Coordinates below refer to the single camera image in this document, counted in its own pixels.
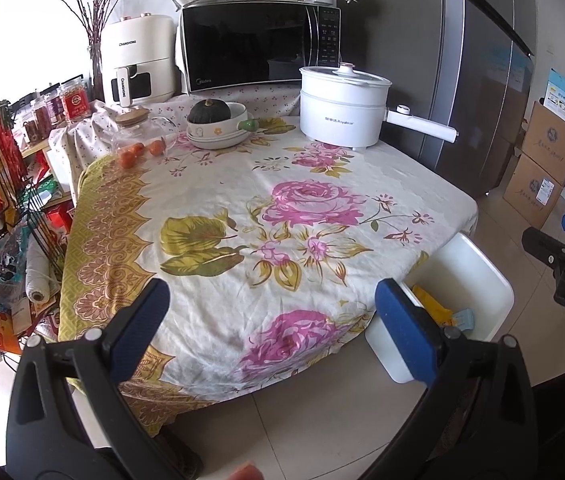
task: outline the white plastic bin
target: white plastic bin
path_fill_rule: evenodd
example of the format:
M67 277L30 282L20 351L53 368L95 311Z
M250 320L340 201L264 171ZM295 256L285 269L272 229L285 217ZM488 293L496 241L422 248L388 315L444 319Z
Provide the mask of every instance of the white plastic bin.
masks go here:
M473 310L475 328L467 332L470 339L491 341L513 307L513 289L507 279L462 233L414 269L401 284L409 298L422 306L409 290L416 284L453 312ZM365 336L394 381L413 380L380 316L373 317Z

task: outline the red label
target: red label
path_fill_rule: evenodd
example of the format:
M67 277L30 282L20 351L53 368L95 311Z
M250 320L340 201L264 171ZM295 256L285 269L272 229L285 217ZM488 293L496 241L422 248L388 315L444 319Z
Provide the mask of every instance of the red label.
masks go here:
M83 89L63 95L62 101L69 120L75 119L89 111L89 101L86 98L86 91Z

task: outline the screw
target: screw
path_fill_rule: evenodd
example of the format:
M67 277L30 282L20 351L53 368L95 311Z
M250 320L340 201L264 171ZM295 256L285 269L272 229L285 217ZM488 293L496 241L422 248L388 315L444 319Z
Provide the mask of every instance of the screw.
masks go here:
M518 342L516 341L516 339L514 338L514 336L512 335L506 335L502 338L502 341L504 342L505 345L507 345L509 348L515 348L516 346L518 346Z
M99 328L90 328L85 333L85 339L87 341L98 341L102 335L102 330Z
M446 326L442 331L447 339L457 339L462 334L457 326Z
M38 346L41 341L42 338L38 334L34 334L27 340L27 346L33 348L34 346Z

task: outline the refrigerator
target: refrigerator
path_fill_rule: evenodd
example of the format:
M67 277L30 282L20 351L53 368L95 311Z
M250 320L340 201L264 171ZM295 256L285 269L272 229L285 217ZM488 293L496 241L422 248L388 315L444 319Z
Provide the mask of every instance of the refrigerator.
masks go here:
M454 144L390 124L381 139L477 198L498 186L527 107L536 0L339 2L342 60L388 78L388 104L456 128Z

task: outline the black microwave door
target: black microwave door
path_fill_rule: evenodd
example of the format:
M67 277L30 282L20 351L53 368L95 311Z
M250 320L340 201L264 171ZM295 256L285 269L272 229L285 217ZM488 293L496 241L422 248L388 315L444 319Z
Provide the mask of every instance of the black microwave door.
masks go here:
M300 80L310 62L307 6L227 2L182 12L192 91Z

